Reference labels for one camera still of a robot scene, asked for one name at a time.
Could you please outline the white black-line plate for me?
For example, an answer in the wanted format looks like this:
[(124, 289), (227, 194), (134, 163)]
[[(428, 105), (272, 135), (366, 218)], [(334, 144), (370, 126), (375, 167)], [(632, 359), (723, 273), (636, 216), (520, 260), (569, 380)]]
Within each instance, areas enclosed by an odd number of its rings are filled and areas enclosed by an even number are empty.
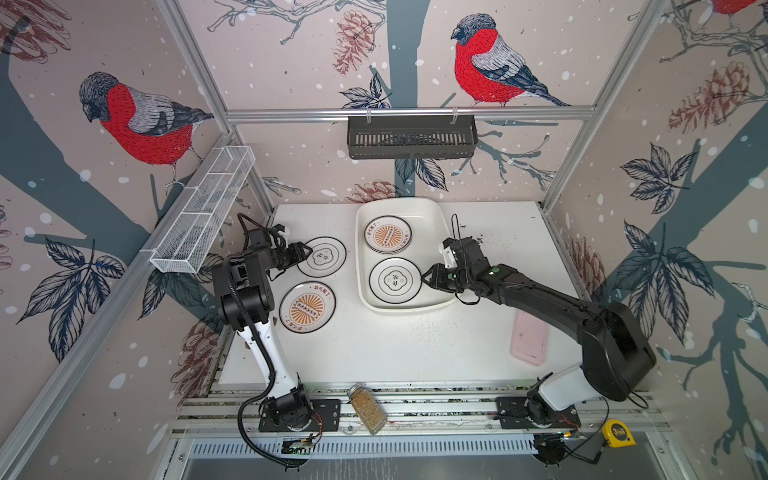
[(400, 305), (413, 300), (421, 284), (421, 271), (418, 267), (400, 257), (380, 261), (369, 274), (371, 292), (386, 304)]

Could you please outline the orange sunburst plate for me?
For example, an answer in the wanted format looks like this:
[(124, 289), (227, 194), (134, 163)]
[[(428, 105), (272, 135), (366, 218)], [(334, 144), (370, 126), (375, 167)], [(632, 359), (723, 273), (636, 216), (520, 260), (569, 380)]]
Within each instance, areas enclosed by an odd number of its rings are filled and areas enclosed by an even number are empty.
[(363, 230), (366, 245), (381, 254), (394, 254), (407, 248), (412, 228), (402, 218), (384, 215), (371, 220)]
[(309, 334), (323, 328), (333, 317), (337, 301), (325, 283), (303, 282), (291, 288), (278, 309), (281, 324), (297, 334)]

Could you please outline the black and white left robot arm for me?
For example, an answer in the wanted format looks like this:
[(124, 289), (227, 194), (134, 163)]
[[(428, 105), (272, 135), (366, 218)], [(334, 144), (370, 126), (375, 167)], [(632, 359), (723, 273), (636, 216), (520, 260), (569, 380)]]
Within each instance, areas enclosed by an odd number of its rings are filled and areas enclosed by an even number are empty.
[(212, 268), (218, 317), (248, 345), (266, 387), (257, 396), (264, 418), (277, 427), (299, 431), (307, 428), (313, 406), (298, 373), (284, 356), (273, 332), (271, 314), (276, 308), (270, 272), (285, 273), (303, 262), (312, 249), (302, 242), (288, 244), (285, 227), (258, 224), (246, 232), (246, 249)]

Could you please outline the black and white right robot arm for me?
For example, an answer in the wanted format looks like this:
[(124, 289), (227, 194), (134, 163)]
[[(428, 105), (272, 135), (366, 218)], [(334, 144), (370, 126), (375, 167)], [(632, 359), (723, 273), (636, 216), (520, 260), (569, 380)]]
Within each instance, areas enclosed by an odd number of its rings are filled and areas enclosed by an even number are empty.
[(545, 427), (578, 402), (597, 396), (625, 401), (656, 366), (656, 355), (629, 307), (605, 307), (536, 282), (506, 264), (493, 265), (472, 237), (443, 241), (443, 261), (421, 280), (457, 296), (478, 298), (528, 313), (560, 330), (581, 347), (581, 361), (550, 373), (526, 394), (529, 419)]

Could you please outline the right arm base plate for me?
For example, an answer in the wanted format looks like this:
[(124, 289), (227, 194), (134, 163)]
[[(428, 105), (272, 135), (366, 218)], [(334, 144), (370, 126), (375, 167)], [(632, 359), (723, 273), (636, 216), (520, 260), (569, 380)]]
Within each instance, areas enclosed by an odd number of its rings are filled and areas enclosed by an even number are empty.
[(503, 429), (559, 429), (581, 428), (581, 421), (573, 406), (556, 411), (543, 400), (529, 397), (497, 397), (496, 414)]

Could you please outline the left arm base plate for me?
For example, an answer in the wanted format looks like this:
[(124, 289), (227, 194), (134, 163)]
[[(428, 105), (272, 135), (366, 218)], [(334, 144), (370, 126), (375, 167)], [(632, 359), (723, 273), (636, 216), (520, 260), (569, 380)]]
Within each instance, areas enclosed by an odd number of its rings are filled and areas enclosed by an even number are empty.
[(286, 422), (277, 424), (266, 412), (261, 415), (258, 431), (260, 433), (318, 433), (320, 431), (337, 432), (340, 425), (341, 401), (337, 399), (314, 399), (314, 413), (304, 416), (289, 425)]

